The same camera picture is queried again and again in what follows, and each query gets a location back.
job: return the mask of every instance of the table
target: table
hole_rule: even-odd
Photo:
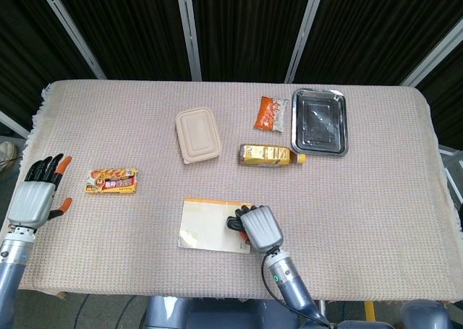
[[[241,143],[290,145],[253,129],[262,95],[341,91],[349,152],[246,168]],[[37,233],[21,287],[50,294],[268,298],[262,256],[177,247],[185,197],[267,204],[315,299],[463,298],[463,235],[423,96],[408,87],[71,80],[43,93],[19,181],[47,155],[74,157],[55,198],[74,202]],[[220,157],[185,165],[175,116],[212,109]],[[89,170],[135,166],[134,195],[87,195]]]

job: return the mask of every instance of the floor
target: floor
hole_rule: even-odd
[[[0,142],[5,140],[12,141],[20,150],[24,148],[23,139],[0,137]],[[0,201],[0,220],[3,220],[6,215],[18,172],[19,161],[15,161],[11,167],[0,174],[0,191],[3,194],[3,200]],[[66,294],[64,299],[59,299],[37,291],[19,291],[14,329],[137,329],[147,301],[146,296],[92,294],[87,297],[86,294]],[[401,305],[402,303],[398,302],[376,302],[376,319],[392,325],[400,323]],[[448,306],[452,319],[463,323],[463,311],[458,310],[452,304]],[[362,302],[327,303],[327,314],[331,322],[365,319]]]

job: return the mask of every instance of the stainless steel tray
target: stainless steel tray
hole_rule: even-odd
[[[299,153],[347,153],[346,99],[337,90],[302,88],[292,96],[292,147]]]

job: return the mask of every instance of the orange snack bag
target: orange snack bag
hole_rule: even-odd
[[[258,119],[254,127],[262,130],[283,132],[284,110],[288,99],[273,99],[263,96],[260,101]]]

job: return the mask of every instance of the beige plastic lid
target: beige plastic lid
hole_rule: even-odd
[[[218,157],[222,151],[216,120],[210,108],[183,111],[175,118],[185,164]]]

